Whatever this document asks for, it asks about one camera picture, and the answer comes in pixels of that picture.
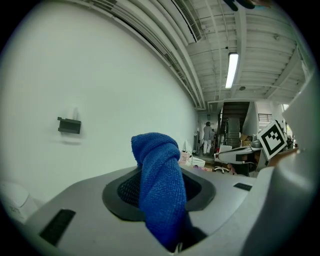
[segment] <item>staircase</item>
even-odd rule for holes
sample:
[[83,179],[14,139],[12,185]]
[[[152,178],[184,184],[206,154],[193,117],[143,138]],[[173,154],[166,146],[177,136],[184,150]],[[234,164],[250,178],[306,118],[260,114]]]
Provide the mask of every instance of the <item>staircase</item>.
[[250,102],[225,102],[223,104],[220,134],[225,133],[228,118],[239,118],[240,133],[242,133],[242,127],[244,126],[249,104]]

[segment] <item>white wall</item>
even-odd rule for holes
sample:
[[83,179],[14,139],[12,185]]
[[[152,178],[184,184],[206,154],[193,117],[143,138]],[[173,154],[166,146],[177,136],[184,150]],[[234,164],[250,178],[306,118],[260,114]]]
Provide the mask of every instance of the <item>white wall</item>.
[[259,130],[259,118],[256,102],[250,102],[248,112],[246,114],[242,133],[248,136],[252,134],[257,134]]
[[269,101],[257,101],[256,109],[258,114],[272,114],[271,104]]
[[[175,77],[106,17],[43,2],[0,63],[1,178],[46,202],[69,185],[136,165],[134,135],[160,132],[193,146],[197,113]],[[80,135],[57,117],[78,107]]]
[[273,120],[277,120],[282,128],[284,128],[284,131],[286,131],[286,121],[284,117],[282,116],[284,109],[282,104],[278,104],[275,102],[271,103],[271,112]]

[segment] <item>blue towel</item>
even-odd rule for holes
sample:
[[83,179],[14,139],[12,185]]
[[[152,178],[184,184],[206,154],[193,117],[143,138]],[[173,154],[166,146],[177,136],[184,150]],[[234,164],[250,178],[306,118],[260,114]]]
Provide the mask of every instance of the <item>blue towel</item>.
[[131,146],[142,167],[139,208],[146,227],[173,252],[180,242],[187,202],[178,145],[167,135],[151,132],[132,137]]

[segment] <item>black wall mount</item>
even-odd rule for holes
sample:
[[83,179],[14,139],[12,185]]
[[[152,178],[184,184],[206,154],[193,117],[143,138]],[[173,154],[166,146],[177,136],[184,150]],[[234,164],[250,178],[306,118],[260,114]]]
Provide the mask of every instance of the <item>black wall mount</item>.
[[70,133],[70,134],[80,134],[81,121],[73,119],[63,119],[58,117],[60,121],[60,126],[58,128],[59,132]]

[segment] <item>fluorescent light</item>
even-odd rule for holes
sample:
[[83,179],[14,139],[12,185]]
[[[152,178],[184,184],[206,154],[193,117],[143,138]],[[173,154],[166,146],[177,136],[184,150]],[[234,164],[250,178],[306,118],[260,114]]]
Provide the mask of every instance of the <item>fluorescent light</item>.
[[226,77],[225,88],[230,89],[232,84],[234,83],[236,71],[237,71],[237,64],[238,64],[238,53],[230,53],[229,54],[229,67],[228,67],[228,76]]

